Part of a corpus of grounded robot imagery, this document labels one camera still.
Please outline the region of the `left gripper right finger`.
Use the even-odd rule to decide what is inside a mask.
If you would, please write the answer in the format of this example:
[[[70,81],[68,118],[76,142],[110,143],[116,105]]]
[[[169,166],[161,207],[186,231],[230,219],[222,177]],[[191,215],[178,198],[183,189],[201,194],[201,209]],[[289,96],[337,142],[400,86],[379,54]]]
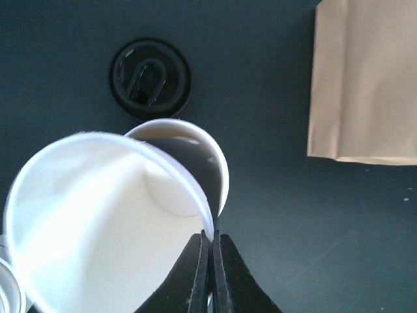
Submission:
[[[280,312],[258,285],[227,234],[214,233],[212,242],[214,312]]]

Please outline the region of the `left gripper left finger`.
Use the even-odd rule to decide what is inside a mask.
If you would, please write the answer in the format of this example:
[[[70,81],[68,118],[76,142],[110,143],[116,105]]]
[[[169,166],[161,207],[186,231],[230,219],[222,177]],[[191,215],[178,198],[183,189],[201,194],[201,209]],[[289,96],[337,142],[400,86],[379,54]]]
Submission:
[[[209,240],[193,234],[166,279],[136,310],[150,313],[203,313],[208,307]]]

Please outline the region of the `orange paper bag white handles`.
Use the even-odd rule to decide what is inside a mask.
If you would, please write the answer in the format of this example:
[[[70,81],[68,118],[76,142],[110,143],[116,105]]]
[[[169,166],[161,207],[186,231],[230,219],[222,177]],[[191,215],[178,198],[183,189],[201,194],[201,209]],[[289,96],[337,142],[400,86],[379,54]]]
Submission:
[[[416,164],[416,2],[315,9],[310,157]]]

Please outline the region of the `black paper coffee cup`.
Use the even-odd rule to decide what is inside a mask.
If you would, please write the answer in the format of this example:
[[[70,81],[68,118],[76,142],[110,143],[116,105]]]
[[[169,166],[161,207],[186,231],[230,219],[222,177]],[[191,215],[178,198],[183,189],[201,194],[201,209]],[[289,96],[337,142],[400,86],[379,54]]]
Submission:
[[[199,126],[180,119],[147,121],[126,133],[147,142],[182,164],[203,189],[214,223],[227,201],[229,168],[216,140]]]

